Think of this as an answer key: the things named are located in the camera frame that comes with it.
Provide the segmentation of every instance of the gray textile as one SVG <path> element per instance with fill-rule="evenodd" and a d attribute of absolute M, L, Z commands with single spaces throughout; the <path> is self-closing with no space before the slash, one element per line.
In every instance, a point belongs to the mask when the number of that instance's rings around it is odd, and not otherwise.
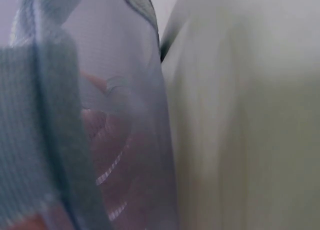
<path fill-rule="evenodd" d="M 30 185 L 28 181 L 27 185 L 31 188 L 29 194 L 28 192 L 21 194 L 17 186 L 21 184 L 22 175 L 15 174 L 13 178 L 12 174 L 8 175 L 10 172 L 7 171 L 6 165 L 0 166 L 2 168 L 0 173 L 4 174 L 2 178 L 12 177 L 10 191 L 15 196 L 13 201 L 8 199 L 8 192 L 1 197 L 1 206 L 5 207 L 3 209 L 5 214 L 0 222 L 1 227 L 6 227 L 11 222 L 24 217 L 26 215 L 24 208 L 30 208 L 27 212 L 32 214 L 39 211 L 39 207 L 45 207 L 59 197 L 76 229 L 111 229 L 102 199 L 95 186 L 93 167 L 80 119 L 81 105 L 78 94 L 78 60 L 75 44 L 60 28 L 79 1 L 20 0 L 20 10 L 15 24 L 16 35 L 12 42 L 14 48 L 3 50 L 1 55 L 4 60 L 1 71 L 7 70 L 7 72 L 11 71 L 10 74 L 14 74 L 12 82 L 8 84 L 17 81 L 15 78 L 24 81 L 28 78 L 33 79 L 25 83 L 29 84 L 28 88 L 20 85 L 19 88 L 24 90 L 23 93 L 20 92 L 21 96 L 14 89 L 7 88 L 1 91 L 2 94 L 7 93 L 6 98 L 11 97 L 14 100 L 23 98 L 12 106 L 2 98 L 1 109 L 9 108 L 7 113 L 15 113 L 21 118 L 26 118 L 28 116 L 24 112 L 31 108 L 30 114 L 37 113 L 40 121 L 40 123 L 31 122 L 37 117 L 34 115 L 29 116 L 28 122 L 26 119 L 21 119 L 21 124 L 27 124 L 31 130 L 34 128 L 33 132 L 30 131 L 33 135 L 29 138 L 24 136 L 28 133 L 28 130 L 24 129 L 21 132 L 21 138 L 16 141 L 20 142 L 19 146 L 10 144 L 12 139 L 2 137 L 4 148 L 1 151 L 29 152 L 31 156 L 35 156 L 34 161 L 46 163 L 42 168 L 47 169 L 48 172 L 45 174 L 46 171 L 42 172 L 41 168 L 35 169 L 35 165 L 29 160 L 31 157 L 25 158 L 24 175 L 31 175 L 30 178 L 37 180 L 37 184 Z M 18 47 L 19 45 L 27 45 L 28 48 Z M 23 62 L 17 66 L 18 53 Z M 26 101 L 31 96 L 34 96 L 33 102 Z M 7 121 L 5 117 L 6 115 L 1 115 L 3 122 Z M 5 126 L 7 128 L 2 129 L 3 133 L 12 133 L 13 136 L 17 136 L 16 128 L 9 126 L 8 123 Z M 23 140 L 30 141 L 31 143 L 28 144 L 30 147 Z M 15 171 L 20 166 L 12 164 L 10 168 Z"/>

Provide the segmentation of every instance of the translucent gray fabric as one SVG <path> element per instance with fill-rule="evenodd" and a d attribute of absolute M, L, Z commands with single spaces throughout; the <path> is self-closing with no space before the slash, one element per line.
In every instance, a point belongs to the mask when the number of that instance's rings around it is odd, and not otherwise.
<path fill-rule="evenodd" d="M 19 8 L 13 57 L 8 59 L 7 49 L 0 52 L 1 70 L 10 66 L 12 78 L 27 79 L 29 73 L 34 79 L 21 90 L 34 87 L 31 106 L 42 119 L 31 141 L 44 140 L 30 154 L 43 163 L 43 179 L 49 182 L 41 184 L 49 190 L 21 196 L 40 201 L 48 191 L 53 196 L 48 204 L 30 205 L 32 211 L 15 208 L 1 226 L 41 213 L 48 227 L 56 228 L 52 215 L 40 207 L 60 203 L 77 230 L 109 229 L 108 218 L 115 230 L 178 229 L 168 108 L 150 0 L 20 0 Z M 17 70 L 11 61 L 23 46 L 28 48 L 20 56 L 29 61 L 24 61 L 29 72 L 22 74 L 24 62 Z M 8 90 L 6 98 L 15 98 L 15 89 Z M 25 104 L 15 98 L 14 113 L 23 113 Z M 23 150 L 22 144 L 12 157 Z M 28 172 L 32 167 L 25 164 Z M 32 170 L 38 176 L 40 169 Z M 15 193 L 19 177 L 10 177 Z M 17 199 L 18 206 L 28 204 Z"/>

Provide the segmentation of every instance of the white wall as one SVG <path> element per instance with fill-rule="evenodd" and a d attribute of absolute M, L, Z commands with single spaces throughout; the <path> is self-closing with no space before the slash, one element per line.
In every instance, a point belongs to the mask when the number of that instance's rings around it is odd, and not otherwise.
<path fill-rule="evenodd" d="M 167 21 L 174 7 L 176 0 L 152 0 L 158 21 L 160 39 L 163 35 Z"/>
<path fill-rule="evenodd" d="M 181 229 L 320 229 L 318 4 L 187 0 L 163 63 Z"/>

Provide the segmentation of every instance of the white stripe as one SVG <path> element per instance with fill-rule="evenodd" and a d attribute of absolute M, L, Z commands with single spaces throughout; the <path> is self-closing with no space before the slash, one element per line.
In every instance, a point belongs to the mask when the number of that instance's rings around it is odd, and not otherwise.
<path fill-rule="evenodd" d="M 104 174 L 102 174 L 99 178 L 97 178 L 97 180 L 95 181 L 97 185 L 102 184 L 109 177 L 112 171 L 116 168 L 117 164 L 120 162 L 122 153 L 123 152 L 121 151 L 121 153 L 117 156 L 115 161 L 112 163 L 111 167 L 108 168 L 108 170 Z"/>
<path fill-rule="evenodd" d="M 110 214 L 108 214 L 110 221 L 115 220 L 117 217 L 119 217 L 119 215 L 124 211 L 124 209 L 127 206 L 127 202 L 125 202 L 124 204 L 122 204 L 119 208 L 117 208 L 116 210 L 114 210 L 113 212 L 111 212 Z"/>

